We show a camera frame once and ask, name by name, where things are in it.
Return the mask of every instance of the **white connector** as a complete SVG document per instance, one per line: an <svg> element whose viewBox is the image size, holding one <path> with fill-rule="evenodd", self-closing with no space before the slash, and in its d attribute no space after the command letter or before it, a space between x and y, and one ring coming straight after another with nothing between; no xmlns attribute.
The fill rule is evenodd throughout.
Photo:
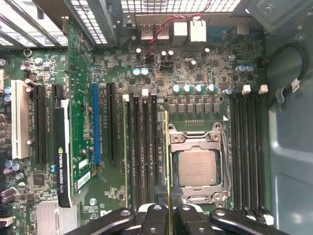
<svg viewBox="0 0 313 235"><path fill-rule="evenodd" d="M21 80L11 80L12 158L29 156L28 140L28 93Z"/></svg>

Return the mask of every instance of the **green circuit board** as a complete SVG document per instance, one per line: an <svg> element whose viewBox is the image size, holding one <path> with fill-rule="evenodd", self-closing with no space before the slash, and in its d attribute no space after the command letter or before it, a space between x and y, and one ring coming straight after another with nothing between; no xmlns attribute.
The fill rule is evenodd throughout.
<svg viewBox="0 0 313 235"><path fill-rule="evenodd" d="M256 57L263 56L263 39L256 35L253 40L246 39L238 44L229 44L227 41L210 42L207 47L210 53L202 58L201 51L185 51L183 47L171 47L158 45L152 48L154 60L151 63L142 63L137 58L135 49L145 48L141 44L129 44L122 49L92 51L83 35L75 24L69 25L68 50L60 51L33 51L30 58L26 58L22 52L3 53L0 58L7 60L4 69L4 84L10 86L10 80L24 80L24 72L20 65L28 61L35 72L36 81L46 87L46 128L47 128L47 162L38 165L34 160L34 150L29 149L29 157L21 161L25 163L24 178L15 179L8 175L6 178L7 188L15 187L17 197L10 205L14 208L14 232L17 235L37 234L36 205L42 201L58 200L56 172L56 146L54 139L54 97L52 85L63 86L65 97L69 98L69 128L70 128L70 165L71 172L71 195L79 193L78 182L84 178L83 184L88 187L88 192L79 203L80 223L88 223L92 219L107 214L119 207L128 207L137 210L140 204L156 202L154 197L155 184L166 185L164 150L164 121L165 111L169 113L169 124L175 125L178 131L193 132L211 130L214 123L219 122L227 137L227 149L231 151L231 123L230 101L223 90L242 84L255 85L266 84L264 70L256 66ZM172 50L174 56L171 59L173 67L170 70L161 68L161 51ZM235 55L236 61L229 60L229 55ZM42 58L43 64L35 65L35 59ZM197 61L194 69L189 69L186 58ZM254 65L254 72L235 72L240 64ZM147 75L134 75L134 68L147 68ZM98 87L98 111L99 118L94 119L94 93L93 84ZM111 111L108 109L109 95L108 85L113 84L116 101L116 113L114 120L110 120ZM173 86L190 85L191 92L178 94L173 92ZM201 84L203 91L196 93L194 88ZM215 90L207 91L207 86L215 85ZM155 139L150 135L148 145L145 147L145 117L149 119L147 126L153 131L152 98L148 99L148 113L143 109L143 99L139 100L139 115L136 115L133 100L138 91L149 90L150 94L156 94L156 121ZM28 101L29 134L33 135L34 107L31 100ZM0 109L10 115L10 104L0 100ZM136 126L136 118L141 123ZM99 123L99 163L95 163L95 121ZM112 121L116 124L114 141L116 152L112 158L112 149L108 138L112 137ZM268 155L268 130L266 129L267 117L263 115L264 128L262 142L264 143L264 176L266 187L266 205L271 209L270 170ZM10 139L10 123L6 127L6 139ZM135 168L136 159L132 156L136 145L132 140L138 140L141 144L140 152L149 151L149 155L155 156L154 165L140 165ZM1 148L10 159L10 144ZM88 167L80 168L84 162ZM227 200L226 207L233 208L233 199ZM208 212L216 205L202 204L201 207Z"/></svg>

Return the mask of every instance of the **label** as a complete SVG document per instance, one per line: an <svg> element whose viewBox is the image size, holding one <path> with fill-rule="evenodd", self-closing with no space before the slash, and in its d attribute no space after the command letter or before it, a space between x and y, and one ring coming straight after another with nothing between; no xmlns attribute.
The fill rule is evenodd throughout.
<svg viewBox="0 0 313 235"><path fill-rule="evenodd" d="M78 181L78 189L80 189L90 179L90 171Z"/></svg>
<svg viewBox="0 0 313 235"><path fill-rule="evenodd" d="M298 80L298 78L292 81L291 86L292 86L292 93L295 93L296 90L300 88L300 81Z"/></svg>

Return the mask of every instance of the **capacitor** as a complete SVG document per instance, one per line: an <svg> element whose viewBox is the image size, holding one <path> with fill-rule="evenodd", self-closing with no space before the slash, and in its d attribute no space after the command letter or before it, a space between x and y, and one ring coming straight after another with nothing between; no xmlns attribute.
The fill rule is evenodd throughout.
<svg viewBox="0 0 313 235"><path fill-rule="evenodd" d="M222 91L223 94L232 94L233 93L233 90L230 89L230 88L227 88L225 90Z"/></svg>
<svg viewBox="0 0 313 235"><path fill-rule="evenodd" d="M7 161L5 161L5 167L6 168L11 168L14 163L15 163L14 161L7 160Z"/></svg>
<svg viewBox="0 0 313 235"><path fill-rule="evenodd" d="M210 84L207 86L206 90L211 93L211 92L214 92L216 90L216 87L214 84Z"/></svg>
<svg viewBox="0 0 313 235"><path fill-rule="evenodd" d="M253 72L253 71L254 71L253 65L247 65L246 66L246 72Z"/></svg>
<svg viewBox="0 0 313 235"><path fill-rule="evenodd" d="M173 86L173 93L178 94L180 92L180 85Z"/></svg>
<svg viewBox="0 0 313 235"><path fill-rule="evenodd" d="M236 56L235 55L230 55L228 57L228 59L231 61L231 62L234 62L236 60Z"/></svg>
<svg viewBox="0 0 313 235"><path fill-rule="evenodd" d="M36 59L34 60L34 62L35 62L35 65L37 65L37 66L43 64L43 60L42 60L42 58L40 58L40 57L36 58Z"/></svg>
<svg viewBox="0 0 313 235"><path fill-rule="evenodd" d="M10 94L6 94L6 95L4 96L4 98L3 98L3 100L4 100L5 102L11 102L12 97L11 97Z"/></svg>
<svg viewBox="0 0 313 235"><path fill-rule="evenodd" d="M4 93L5 94L11 94L11 92L12 92L11 87L4 87Z"/></svg>
<svg viewBox="0 0 313 235"><path fill-rule="evenodd" d="M26 65L21 65L20 69L26 73L31 73L32 70L31 70L31 67L29 66L26 66Z"/></svg>
<svg viewBox="0 0 313 235"><path fill-rule="evenodd" d="M8 189L2 191L0 195L1 195L1 197L7 197L7 196L9 196L15 192L16 192L16 189L14 187L11 187L11 188L8 188Z"/></svg>
<svg viewBox="0 0 313 235"><path fill-rule="evenodd" d="M147 76L149 73L149 70L147 68L142 68L141 69L141 74L144 75L144 76Z"/></svg>
<svg viewBox="0 0 313 235"><path fill-rule="evenodd" d="M139 68L134 68L133 75L135 75L135 76L140 75L140 69Z"/></svg>
<svg viewBox="0 0 313 235"><path fill-rule="evenodd" d="M209 48L205 48L201 54L202 58L206 57L210 52L210 49Z"/></svg>
<svg viewBox="0 0 313 235"><path fill-rule="evenodd" d="M161 51L161 60L165 60L165 57L166 57L167 53L166 51Z"/></svg>
<svg viewBox="0 0 313 235"><path fill-rule="evenodd" d="M14 172L14 170L12 170L12 169L10 169L10 168L6 168L6 169L3 170L3 174L4 174L4 175L8 175L8 174L11 174L11 173L13 173L13 172Z"/></svg>
<svg viewBox="0 0 313 235"><path fill-rule="evenodd" d="M173 52L172 50L169 50L169 51L167 52L167 59L168 59L168 60L171 60L171 59L173 58L173 55L174 55L174 52Z"/></svg>
<svg viewBox="0 0 313 235"><path fill-rule="evenodd" d="M189 69L193 69L195 66L196 66L196 61L195 60L192 60L192 61L190 61L190 64L189 64Z"/></svg>
<svg viewBox="0 0 313 235"><path fill-rule="evenodd" d="M12 170L14 171L23 170L24 167L25 167L25 164L23 162L19 162L19 163L13 164Z"/></svg>
<svg viewBox="0 0 313 235"><path fill-rule="evenodd" d="M203 90L203 85L198 84L198 85L195 86L195 92L196 93L201 93L202 90Z"/></svg>
<svg viewBox="0 0 313 235"><path fill-rule="evenodd" d="M4 197L1 199L1 202L2 203L9 203L9 202L12 202L13 200L15 200L16 198L16 195L15 194L11 194L10 196L7 196L7 197Z"/></svg>
<svg viewBox="0 0 313 235"><path fill-rule="evenodd" d="M235 70L237 73L242 73L242 72L246 71L246 66L245 65L239 65L236 67Z"/></svg>
<svg viewBox="0 0 313 235"><path fill-rule="evenodd" d="M191 91L191 86L186 84L183 89L185 93L189 93Z"/></svg>
<svg viewBox="0 0 313 235"><path fill-rule="evenodd" d="M142 54L141 49L140 49L140 48L137 48L137 49L136 49L136 57L137 57L137 58L140 58L140 57L141 57L141 54Z"/></svg>
<svg viewBox="0 0 313 235"><path fill-rule="evenodd" d="M30 86L35 86L37 83L33 82L32 80L30 80L29 78L24 80L24 83Z"/></svg>
<svg viewBox="0 0 313 235"><path fill-rule="evenodd" d="M4 121L5 120L5 115L4 114L0 114L0 121Z"/></svg>
<svg viewBox="0 0 313 235"><path fill-rule="evenodd" d="M33 92L33 88L32 87L26 87L26 89L25 89L25 91L27 92L27 93L31 93L31 92Z"/></svg>
<svg viewBox="0 0 313 235"><path fill-rule="evenodd" d="M16 180L22 180L24 178L24 174L19 172L14 175Z"/></svg>

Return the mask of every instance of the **black pcie slot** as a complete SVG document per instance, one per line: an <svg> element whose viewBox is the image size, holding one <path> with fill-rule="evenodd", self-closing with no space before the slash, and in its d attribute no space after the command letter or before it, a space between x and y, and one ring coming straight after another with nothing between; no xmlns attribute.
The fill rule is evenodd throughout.
<svg viewBox="0 0 313 235"><path fill-rule="evenodd" d="M152 166L154 168L154 185L158 185L158 137L157 137L157 96L151 96L151 138Z"/></svg>
<svg viewBox="0 0 313 235"><path fill-rule="evenodd" d="M117 114L115 84L107 83L108 152L110 162L117 160Z"/></svg>
<svg viewBox="0 0 313 235"><path fill-rule="evenodd" d="M139 98L134 97L134 163L135 163L135 177L136 177L136 187L137 187L137 201L138 204L142 204L141 196L141 147L140 147L140 104Z"/></svg>
<svg viewBox="0 0 313 235"><path fill-rule="evenodd" d="M265 207L265 182L264 182L264 153L263 153L263 130L262 130L262 100L256 98L256 123L257 123L257 145L258 145L258 189L259 207Z"/></svg>
<svg viewBox="0 0 313 235"><path fill-rule="evenodd" d="M144 151L144 175L146 187L146 203L150 203L150 117L149 117L149 102L147 99L142 100L142 121L143 121L143 151Z"/></svg>
<svg viewBox="0 0 313 235"><path fill-rule="evenodd" d="M241 174L240 174L240 158L239 158L239 140L238 140L238 99L232 97L230 100L231 110L231 137L232 137L232 174L233 174L233 201L234 209L241 210Z"/></svg>
<svg viewBox="0 0 313 235"><path fill-rule="evenodd" d="M34 111L36 164L45 164L47 158L47 132L46 100L44 86L34 86Z"/></svg>

